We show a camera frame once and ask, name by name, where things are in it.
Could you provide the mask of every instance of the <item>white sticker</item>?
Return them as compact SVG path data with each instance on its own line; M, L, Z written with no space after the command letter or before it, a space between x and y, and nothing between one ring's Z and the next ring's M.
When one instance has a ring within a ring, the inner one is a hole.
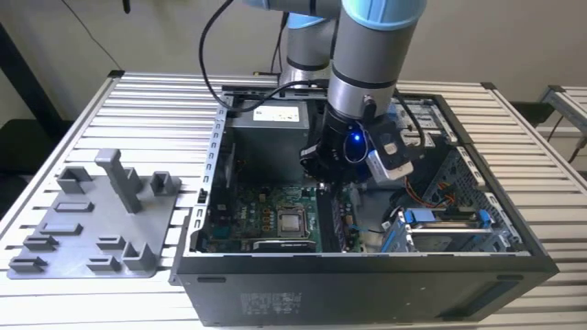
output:
M259 122L299 122L297 107L272 107L263 105L255 109L253 120Z

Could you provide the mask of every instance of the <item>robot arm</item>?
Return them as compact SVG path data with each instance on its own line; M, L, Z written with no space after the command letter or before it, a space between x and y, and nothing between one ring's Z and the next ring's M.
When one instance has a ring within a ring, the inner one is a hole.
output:
M308 174L330 183L360 182L370 176L383 183L410 174L411 161L422 156L424 145L404 144L387 112L427 0L245 2L312 15L293 16L305 19L307 24L303 29L289 30L293 34L288 40L288 64L307 72L324 69L330 63L330 57L315 46L316 32L326 27L319 16L339 17L322 132L300 153Z

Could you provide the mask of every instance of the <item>white wall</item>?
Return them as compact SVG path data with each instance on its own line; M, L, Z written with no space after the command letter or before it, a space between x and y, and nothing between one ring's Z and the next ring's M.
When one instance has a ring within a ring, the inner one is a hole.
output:
M199 72L199 35L220 0L132 0L129 15L120 0L68 2L125 70ZM402 78L492 81L512 100L536 100L547 84L587 85L586 12L579 0L430 0ZM268 70L279 20L235 1L209 33L208 71ZM60 0L0 0L0 21L56 107L75 117L111 60Z

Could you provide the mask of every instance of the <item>blue robot arm cap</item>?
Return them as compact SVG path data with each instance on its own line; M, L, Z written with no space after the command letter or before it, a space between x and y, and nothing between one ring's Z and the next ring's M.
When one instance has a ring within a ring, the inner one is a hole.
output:
M249 5L251 7L259 7L264 10L268 10L268 0L241 0L241 2L244 2L245 5Z
M427 0L342 0L348 16L364 27L380 31L412 25L426 4Z
M301 29L323 22L324 20L326 19L323 19L322 17L305 16L291 13L289 18L287 20L287 27L289 29Z

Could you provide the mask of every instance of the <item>aluminum profile table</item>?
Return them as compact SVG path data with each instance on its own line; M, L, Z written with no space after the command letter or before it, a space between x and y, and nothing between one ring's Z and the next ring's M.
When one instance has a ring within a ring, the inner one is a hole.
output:
M587 136L587 87L551 85L540 102L550 103L571 124Z
M268 77L212 77L217 89L223 84L275 83ZM560 273L478 324L320 329L587 329L587 183L498 90L454 82L411 81L398 87L444 96ZM0 325L43 330L201 328L183 287L172 287L167 280L179 227L199 190L215 112L200 76L127 73L107 79L0 222ZM92 163L99 148L121 149L123 164L140 175L168 171L181 177L155 277L9 280L8 261L57 195L55 175L65 164L101 174Z

